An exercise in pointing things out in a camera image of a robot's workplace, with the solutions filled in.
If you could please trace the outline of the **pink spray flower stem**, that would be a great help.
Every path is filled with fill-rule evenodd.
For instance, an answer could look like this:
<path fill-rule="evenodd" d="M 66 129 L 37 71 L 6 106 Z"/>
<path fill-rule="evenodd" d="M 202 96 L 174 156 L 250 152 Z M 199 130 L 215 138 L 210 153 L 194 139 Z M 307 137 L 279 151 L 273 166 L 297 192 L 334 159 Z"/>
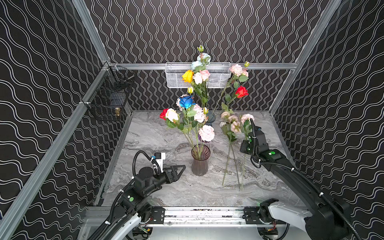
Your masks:
<path fill-rule="evenodd" d="M 220 122 L 220 128 L 223 134 L 227 137 L 229 142 L 224 176 L 222 180 L 222 186 L 225 185 L 226 176 L 228 175 L 228 166 L 230 163 L 230 158 L 232 157 L 235 163 L 238 187 L 239 187 L 239 190 L 243 190 L 244 189 L 243 178 L 244 178 L 245 167 L 242 166 L 242 177 L 240 178 L 239 168 L 237 165 L 237 159 L 236 159 L 236 154 L 234 150 L 234 143 L 237 141 L 238 135 L 240 133 L 244 134 L 244 140 L 247 140 L 249 138 L 252 131 L 251 121 L 254 121 L 255 117 L 251 114 L 244 114 L 238 117 L 232 112 L 224 111 L 221 114 L 221 119 L 223 121 Z"/>

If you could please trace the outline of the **dark pink glass vase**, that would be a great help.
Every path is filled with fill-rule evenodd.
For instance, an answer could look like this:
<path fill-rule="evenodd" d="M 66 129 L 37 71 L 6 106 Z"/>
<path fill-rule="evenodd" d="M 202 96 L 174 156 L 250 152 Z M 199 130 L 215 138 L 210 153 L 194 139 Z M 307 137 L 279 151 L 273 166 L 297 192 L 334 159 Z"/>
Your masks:
<path fill-rule="evenodd" d="M 191 150 L 193 157 L 192 172 L 194 175 L 204 176 L 209 169 L 208 162 L 211 156 L 211 150 L 206 145 L 195 145 Z"/>

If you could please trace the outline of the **large pink peony spray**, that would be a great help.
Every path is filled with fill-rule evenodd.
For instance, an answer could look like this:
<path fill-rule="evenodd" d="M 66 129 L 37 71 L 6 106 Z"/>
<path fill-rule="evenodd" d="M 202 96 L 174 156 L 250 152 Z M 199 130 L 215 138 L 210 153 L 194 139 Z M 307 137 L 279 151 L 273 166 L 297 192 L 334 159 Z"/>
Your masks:
<path fill-rule="evenodd" d="M 180 97 L 184 97 L 186 95 L 192 96 L 194 99 L 193 94 L 188 94 L 188 92 L 184 95 L 181 95 Z M 178 99 L 176 101 L 176 105 L 179 108 L 178 113 L 181 113 L 181 107 L 179 105 L 180 97 L 178 97 Z M 197 103 L 196 103 L 196 105 L 197 105 L 196 108 L 198 110 L 198 113 L 195 116 L 195 119 L 199 122 L 199 127 L 198 127 L 199 145 L 205 145 L 206 143 L 209 143 L 214 139 L 215 130 L 212 126 L 206 125 L 206 121 L 207 121 L 206 114 L 209 112 L 209 110 L 207 108 L 201 107 Z"/>

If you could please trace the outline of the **blue purple glass vase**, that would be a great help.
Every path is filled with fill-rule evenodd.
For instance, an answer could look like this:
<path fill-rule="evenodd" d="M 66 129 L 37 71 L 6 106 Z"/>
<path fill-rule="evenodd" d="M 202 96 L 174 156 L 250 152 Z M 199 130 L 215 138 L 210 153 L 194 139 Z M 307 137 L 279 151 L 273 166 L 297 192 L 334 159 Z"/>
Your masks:
<path fill-rule="evenodd" d="M 206 125 L 212 126 L 213 123 L 216 121 L 216 115 L 211 111 L 211 112 L 208 112 L 206 116 L 207 116 Z"/>

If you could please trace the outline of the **cream pink rose stem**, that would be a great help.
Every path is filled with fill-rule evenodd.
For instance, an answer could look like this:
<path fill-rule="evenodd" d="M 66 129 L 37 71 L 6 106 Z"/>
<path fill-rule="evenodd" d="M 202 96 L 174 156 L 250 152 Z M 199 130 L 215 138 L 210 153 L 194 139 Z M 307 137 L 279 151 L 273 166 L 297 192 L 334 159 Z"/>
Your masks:
<path fill-rule="evenodd" d="M 193 107 L 183 109 L 178 113 L 174 109 L 168 109 L 165 114 L 165 121 L 169 128 L 178 129 L 187 139 L 192 151 L 197 153 L 196 143 L 191 137 L 191 131 L 195 130 L 198 122 L 195 120 L 196 111 Z"/>

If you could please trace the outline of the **large red rose stem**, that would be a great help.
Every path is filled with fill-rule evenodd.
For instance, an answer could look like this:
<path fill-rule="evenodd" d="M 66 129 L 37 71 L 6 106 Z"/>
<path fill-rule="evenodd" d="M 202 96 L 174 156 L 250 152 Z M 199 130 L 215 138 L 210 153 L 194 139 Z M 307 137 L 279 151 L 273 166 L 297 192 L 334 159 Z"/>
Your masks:
<path fill-rule="evenodd" d="M 235 92 L 232 94 L 225 94 L 224 101 L 221 103 L 222 110 L 228 113 L 233 113 L 233 110 L 230 108 L 230 105 L 238 99 L 248 96 L 248 90 L 239 86 Z"/>

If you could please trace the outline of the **small red rose stem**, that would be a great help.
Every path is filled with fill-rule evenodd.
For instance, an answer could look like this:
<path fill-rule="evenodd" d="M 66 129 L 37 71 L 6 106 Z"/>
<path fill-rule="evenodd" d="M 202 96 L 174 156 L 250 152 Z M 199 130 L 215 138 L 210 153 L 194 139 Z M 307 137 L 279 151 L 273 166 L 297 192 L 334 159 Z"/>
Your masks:
<path fill-rule="evenodd" d="M 166 114 L 167 114 L 168 110 L 169 110 L 169 109 L 164 109 L 164 110 L 162 111 L 162 113 L 160 114 L 160 118 L 161 118 L 161 119 L 163 119 L 163 120 L 166 120 L 166 119 L 167 119 L 167 118 L 166 118 Z"/>

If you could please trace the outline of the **blue flower stem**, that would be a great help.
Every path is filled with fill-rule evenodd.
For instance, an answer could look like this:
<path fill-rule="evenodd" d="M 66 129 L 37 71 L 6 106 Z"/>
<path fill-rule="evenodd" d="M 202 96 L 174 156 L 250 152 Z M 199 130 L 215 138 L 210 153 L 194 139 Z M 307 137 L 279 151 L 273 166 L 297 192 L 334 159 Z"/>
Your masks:
<path fill-rule="evenodd" d="M 179 105 L 181 107 L 181 120 L 179 130 L 187 138 L 192 147 L 193 154 L 197 159 L 201 157 L 201 147 L 199 146 L 198 127 L 199 122 L 195 119 L 198 113 L 196 103 L 192 96 L 180 97 Z"/>

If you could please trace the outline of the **pink peony spray stem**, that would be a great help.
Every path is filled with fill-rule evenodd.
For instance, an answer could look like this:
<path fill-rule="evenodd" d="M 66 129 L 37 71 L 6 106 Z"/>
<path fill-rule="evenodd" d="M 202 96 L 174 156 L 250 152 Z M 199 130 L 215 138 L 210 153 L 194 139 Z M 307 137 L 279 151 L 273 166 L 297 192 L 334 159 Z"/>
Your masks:
<path fill-rule="evenodd" d="M 215 104 L 213 113 L 221 107 L 221 103 L 224 101 L 225 94 L 232 94 L 236 91 L 239 86 L 242 86 L 242 83 L 245 83 L 249 80 L 248 67 L 250 63 L 245 62 L 243 66 L 239 64 L 231 65 L 230 72 L 231 77 L 227 80 L 224 88 L 221 90 L 219 95 L 219 101 Z"/>

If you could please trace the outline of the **pink rosebud stem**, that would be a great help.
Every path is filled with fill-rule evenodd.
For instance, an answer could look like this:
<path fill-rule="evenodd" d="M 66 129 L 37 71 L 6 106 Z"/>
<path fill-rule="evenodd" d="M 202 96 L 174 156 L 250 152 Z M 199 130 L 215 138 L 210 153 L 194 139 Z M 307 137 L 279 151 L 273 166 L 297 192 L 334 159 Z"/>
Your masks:
<path fill-rule="evenodd" d="M 208 101 L 209 101 L 209 94 L 208 94 L 208 80 L 210 77 L 210 72 L 208 70 L 200 71 L 201 77 L 202 77 L 202 104 L 203 107 L 208 108 Z"/>

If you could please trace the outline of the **cream white rose stem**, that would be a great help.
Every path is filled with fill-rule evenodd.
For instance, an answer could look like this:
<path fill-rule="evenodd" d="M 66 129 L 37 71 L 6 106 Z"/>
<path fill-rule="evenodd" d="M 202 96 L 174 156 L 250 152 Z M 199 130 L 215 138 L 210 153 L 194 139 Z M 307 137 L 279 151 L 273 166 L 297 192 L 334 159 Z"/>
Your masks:
<path fill-rule="evenodd" d="M 201 100 L 201 107 L 203 107 L 203 104 L 202 104 L 202 87 L 201 87 L 202 77 L 201 77 L 200 72 L 195 73 L 193 76 L 193 79 L 194 79 L 194 83 L 195 83 L 195 86 L 194 86 L 195 93 L 197 96 L 199 96 L 199 98 Z"/>

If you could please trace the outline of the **yellow rose stem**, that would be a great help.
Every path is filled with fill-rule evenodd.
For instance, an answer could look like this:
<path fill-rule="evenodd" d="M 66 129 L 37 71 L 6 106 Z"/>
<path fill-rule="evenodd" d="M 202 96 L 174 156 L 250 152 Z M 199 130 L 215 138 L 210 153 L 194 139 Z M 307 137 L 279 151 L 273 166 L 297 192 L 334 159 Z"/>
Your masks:
<path fill-rule="evenodd" d="M 194 88 L 195 83 L 194 83 L 194 79 L 193 79 L 194 74 L 195 74 L 195 72 L 188 70 L 182 76 L 184 82 L 190 84 L 190 86 L 188 87 L 188 90 L 187 90 L 188 94 L 195 93 L 195 88 Z"/>

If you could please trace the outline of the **white flower stem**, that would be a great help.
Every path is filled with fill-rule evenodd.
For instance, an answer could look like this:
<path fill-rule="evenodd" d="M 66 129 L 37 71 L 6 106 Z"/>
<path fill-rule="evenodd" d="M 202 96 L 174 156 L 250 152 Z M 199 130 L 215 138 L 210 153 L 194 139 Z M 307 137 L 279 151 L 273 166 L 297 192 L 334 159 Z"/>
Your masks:
<path fill-rule="evenodd" d="M 197 47 L 197 50 L 199 53 L 197 60 L 191 63 L 191 70 L 195 73 L 208 70 L 208 65 L 211 62 L 211 56 L 204 52 L 204 47 L 202 45 Z"/>

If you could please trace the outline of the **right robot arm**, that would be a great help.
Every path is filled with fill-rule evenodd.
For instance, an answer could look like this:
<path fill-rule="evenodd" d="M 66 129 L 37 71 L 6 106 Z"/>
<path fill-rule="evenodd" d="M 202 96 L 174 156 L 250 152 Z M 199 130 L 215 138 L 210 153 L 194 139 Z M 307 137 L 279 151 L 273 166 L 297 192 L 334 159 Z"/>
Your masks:
<path fill-rule="evenodd" d="M 243 140 L 241 153 L 250 155 L 251 163 L 264 167 L 279 177 L 304 202 L 308 213 L 293 207 L 283 207 L 278 200 L 260 204 L 261 221 L 280 220 L 302 229 L 312 240 L 341 240 L 358 237 L 352 225 L 350 206 L 344 200 L 332 198 L 296 169 L 277 149 L 270 149 L 264 133 L 257 129 Z"/>

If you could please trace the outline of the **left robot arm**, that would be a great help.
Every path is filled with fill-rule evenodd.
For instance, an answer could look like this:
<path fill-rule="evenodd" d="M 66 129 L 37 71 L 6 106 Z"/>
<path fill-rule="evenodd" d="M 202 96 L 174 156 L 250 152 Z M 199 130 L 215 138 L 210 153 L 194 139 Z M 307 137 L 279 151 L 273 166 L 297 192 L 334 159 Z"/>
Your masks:
<path fill-rule="evenodd" d="M 175 165 L 156 173 L 152 167 L 144 167 L 115 198 L 108 217 L 88 237 L 89 240 L 123 240 L 136 227 L 151 220 L 152 205 L 149 196 L 161 190 L 163 185 L 180 179 L 185 165 Z"/>

